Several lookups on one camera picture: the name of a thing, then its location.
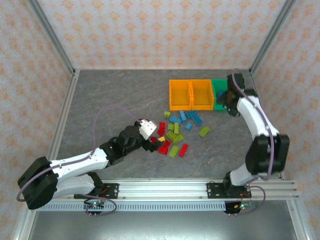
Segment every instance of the black mounting plate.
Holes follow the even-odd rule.
[[[105,197],[107,199],[118,199],[119,183],[103,183],[102,192],[103,194],[100,194],[99,197]],[[87,199],[87,197],[81,196],[79,194],[75,194],[73,197],[75,199]]]
[[[225,190],[224,184],[222,182],[209,182],[206,184],[206,193],[208,199],[240,199],[241,193],[246,193],[251,198],[251,192],[248,191],[244,186],[232,186]]]

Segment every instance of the patterned wallpaper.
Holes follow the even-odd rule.
[[[295,4],[255,81],[270,120],[290,137],[285,174],[320,236],[320,1]]]
[[[17,180],[48,153],[70,76],[26,0],[1,0],[0,16],[0,239],[11,240]]]
[[[80,69],[248,69],[285,0],[40,0]]]

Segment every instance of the orange bin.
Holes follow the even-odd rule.
[[[191,79],[192,110],[213,110],[215,97],[211,79]]]
[[[193,98],[191,81],[189,79],[170,79],[170,111],[190,111]]]

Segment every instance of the wall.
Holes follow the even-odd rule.
[[[298,0],[254,78],[270,120],[290,137],[285,174],[320,236],[319,1]]]
[[[17,180],[47,154],[70,76],[26,0],[1,0],[0,16],[0,238],[11,240]]]
[[[81,69],[248,69],[285,0],[40,0]]]

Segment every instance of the gray floor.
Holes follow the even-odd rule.
[[[37,212],[30,240],[296,240],[286,201],[267,201],[252,214],[222,211]]]
[[[120,105],[138,118],[159,122],[169,110],[169,79],[226,78],[229,70],[81,70],[60,145],[58,159],[88,152],[92,149],[93,121],[105,105]],[[248,71],[243,71],[247,86],[251,86]],[[250,131],[242,117],[231,117],[226,111],[199,113],[202,126],[192,126],[190,132],[182,124],[181,133],[189,144],[183,158],[150,153],[142,148],[129,154],[123,162],[99,170],[101,178],[222,178],[228,171],[241,166],[252,142]],[[134,120],[114,108],[103,113],[96,128],[100,145],[118,136]],[[203,126],[210,131],[204,138],[198,132]]]

